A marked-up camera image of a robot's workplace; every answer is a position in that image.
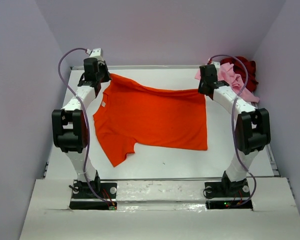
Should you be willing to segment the pink t shirt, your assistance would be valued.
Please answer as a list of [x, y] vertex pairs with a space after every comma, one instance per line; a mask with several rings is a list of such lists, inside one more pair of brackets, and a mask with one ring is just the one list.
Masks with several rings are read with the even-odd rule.
[[[233, 64], [225, 63], [220, 64], [220, 68], [217, 69], [218, 80], [227, 82], [232, 90], [237, 94], [244, 86], [244, 81], [240, 74], [236, 74], [233, 70]], [[255, 96], [253, 92], [250, 92], [246, 87], [241, 93], [240, 97], [246, 102], [258, 103], [260, 98]]]

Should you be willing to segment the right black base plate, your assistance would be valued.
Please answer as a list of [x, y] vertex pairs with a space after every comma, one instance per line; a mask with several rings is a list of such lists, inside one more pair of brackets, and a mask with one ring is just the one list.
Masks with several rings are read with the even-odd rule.
[[221, 181], [208, 181], [204, 183], [202, 193], [208, 210], [253, 209], [252, 201], [248, 200], [250, 188], [247, 180], [240, 181], [234, 187], [224, 185]]

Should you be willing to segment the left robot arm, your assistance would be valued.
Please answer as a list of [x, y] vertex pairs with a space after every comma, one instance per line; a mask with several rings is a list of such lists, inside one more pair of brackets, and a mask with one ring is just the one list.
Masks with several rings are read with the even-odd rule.
[[84, 59], [83, 68], [76, 90], [65, 84], [73, 97], [64, 107], [51, 114], [53, 143], [66, 154], [76, 171], [77, 182], [71, 187], [72, 190], [105, 202], [98, 195], [101, 180], [89, 158], [90, 125], [87, 108], [97, 98], [101, 83], [108, 82], [111, 78], [101, 56], [91, 55]]

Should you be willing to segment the orange t shirt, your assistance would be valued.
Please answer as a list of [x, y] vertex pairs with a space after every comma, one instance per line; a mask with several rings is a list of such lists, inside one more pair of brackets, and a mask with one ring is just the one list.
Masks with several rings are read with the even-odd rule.
[[196, 89], [157, 89], [110, 76], [93, 120], [96, 138], [113, 167], [135, 153], [136, 143], [208, 149], [206, 98]]

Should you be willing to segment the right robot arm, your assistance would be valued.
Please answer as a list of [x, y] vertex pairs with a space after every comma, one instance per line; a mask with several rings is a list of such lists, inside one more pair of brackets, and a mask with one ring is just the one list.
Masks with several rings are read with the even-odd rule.
[[247, 176], [258, 153], [271, 141], [270, 115], [265, 108], [246, 102], [224, 80], [218, 80], [215, 64], [199, 68], [198, 92], [221, 105], [231, 115], [231, 130], [235, 154], [221, 181], [205, 183], [204, 196], [231, 198], [248, 189]]

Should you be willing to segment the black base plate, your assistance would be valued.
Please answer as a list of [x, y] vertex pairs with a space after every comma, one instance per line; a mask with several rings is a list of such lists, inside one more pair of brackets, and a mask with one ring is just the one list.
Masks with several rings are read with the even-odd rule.
[[117, 210], [117, 182], [101, 181], [100, 191], [96, 193], [98, 197], [91, 192], [87, 185], [80, 186], [77, 180], [68, 187], [72, 191], [69, 203], [71, 210]]
[[252, 201], [248, 200], [250, 188], [247, 180], [240, 181], [234, 187], [224, 185], [221, 181], [208, 181], [204, 183], [202, 193], [208, 210], [253, 209]]

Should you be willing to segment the dark red t shirt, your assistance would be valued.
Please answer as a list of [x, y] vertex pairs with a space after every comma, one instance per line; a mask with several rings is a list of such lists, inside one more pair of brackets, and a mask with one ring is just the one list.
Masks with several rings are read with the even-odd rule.
[[[257, 89], [257, 86], [259, 84], [259, 82], [256, 80], [256, 62], [255, 61], [250, 61], [248, 59], [246, 59], [243, 56], [237, 56], [236, 58], [238, 58], [245, 66], [246, 70], [247, 70], [247, 74], [248, 74], [248, 82], [246, 85], [246, 88], [250, 91], [250, 92], [255, 92]], [[231, 57], [227, 57], [224, 58], [220, 61], [220, 64], [233, 64], [233, 71], [236, 74], [239, 74], [243, 80], [243, 82], [246, 82], [246, 72], [243, 68], [243, 66], [235, 59], [231, 58]]]

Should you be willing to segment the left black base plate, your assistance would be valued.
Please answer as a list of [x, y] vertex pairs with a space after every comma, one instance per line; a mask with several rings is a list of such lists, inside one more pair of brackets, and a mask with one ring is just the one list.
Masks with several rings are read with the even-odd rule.
[[71, 210], [117, 210], [117, 182], [101, 181], [100, 191], [96, 193], [98, 197], [91, 192], [87, 185], [80, 186], [77, 180], [68, 187], [72, 191], [69, 203]]

